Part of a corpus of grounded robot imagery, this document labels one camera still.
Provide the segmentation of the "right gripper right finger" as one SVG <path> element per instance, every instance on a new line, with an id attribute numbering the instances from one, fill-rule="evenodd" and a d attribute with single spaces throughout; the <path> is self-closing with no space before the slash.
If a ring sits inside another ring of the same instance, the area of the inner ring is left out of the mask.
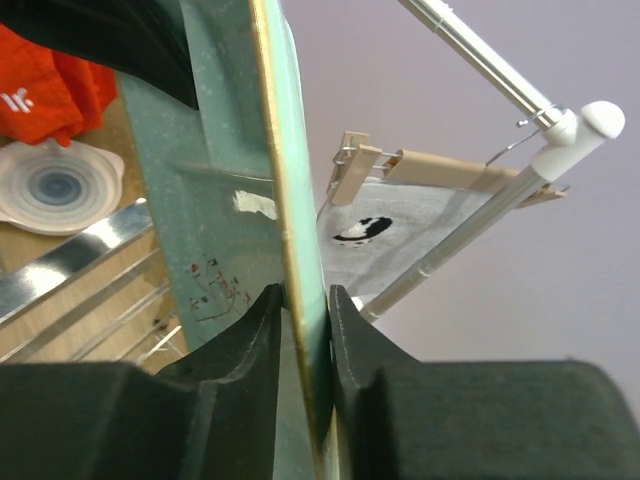
<path id="1" fill-rule="evenodd" d="M 421 362 L 329 292 L 345 479 L 635 479 L 639 429 L 576 360 Z"/>

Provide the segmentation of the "light blue divided tray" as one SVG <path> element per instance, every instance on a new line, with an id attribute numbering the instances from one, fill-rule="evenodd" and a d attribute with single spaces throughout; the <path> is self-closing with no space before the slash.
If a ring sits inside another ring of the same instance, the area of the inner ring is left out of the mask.
<path id="1" fill-rule="evenodd" d="M 340 475 L 327 294 L 294 37 L 277 1 L 166 1 L 197 107 L 121 89 L 187 345 L 284 290 L 274 475 Z"/>

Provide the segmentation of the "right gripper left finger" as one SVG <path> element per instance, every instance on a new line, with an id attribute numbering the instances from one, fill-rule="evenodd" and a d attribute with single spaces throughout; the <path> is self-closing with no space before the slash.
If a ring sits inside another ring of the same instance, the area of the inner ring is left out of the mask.
<path id="1" fill-rule="evenodd" d="M 5 479 L 268 479 L 281 289 L 156 374 L 123 362 L 5 365 Z"/>

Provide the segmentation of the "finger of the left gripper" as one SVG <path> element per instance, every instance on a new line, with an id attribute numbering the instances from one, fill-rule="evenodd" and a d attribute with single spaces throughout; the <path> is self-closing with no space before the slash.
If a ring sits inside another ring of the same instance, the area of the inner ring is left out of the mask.
<path id="1" fill-rule="evenodd" d="M 177 1 L 3 1 L 1 24 L 37 45 L 134 76 L 197 109 Z"/>

